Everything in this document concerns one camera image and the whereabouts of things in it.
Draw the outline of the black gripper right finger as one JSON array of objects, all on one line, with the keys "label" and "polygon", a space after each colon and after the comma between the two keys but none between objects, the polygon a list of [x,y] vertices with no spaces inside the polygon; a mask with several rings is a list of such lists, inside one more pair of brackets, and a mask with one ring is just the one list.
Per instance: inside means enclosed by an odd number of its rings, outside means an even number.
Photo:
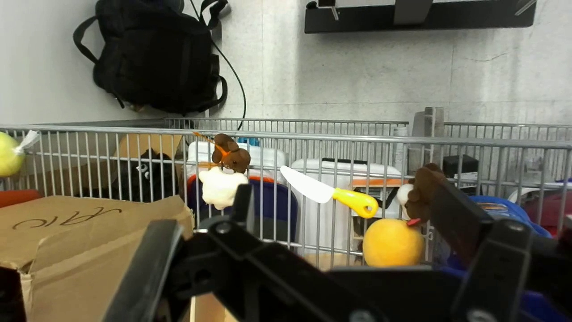
[{"label": "black gripper right finger", "polygon": [[452,303],[456,322],[516,322],[531,265],[532,231],[495,221],[450,183],[429,190],[431,224],[466,265]]}]

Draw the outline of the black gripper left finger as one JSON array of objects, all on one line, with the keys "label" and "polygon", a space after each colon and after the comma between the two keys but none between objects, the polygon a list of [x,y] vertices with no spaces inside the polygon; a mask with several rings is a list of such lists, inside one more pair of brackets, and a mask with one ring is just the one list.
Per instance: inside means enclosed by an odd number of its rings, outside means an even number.
[{"label": "black gripper left finger", "polygon": [[146,226],[102,322],[173,322],[164,283],[180,237],[175,221]]}]

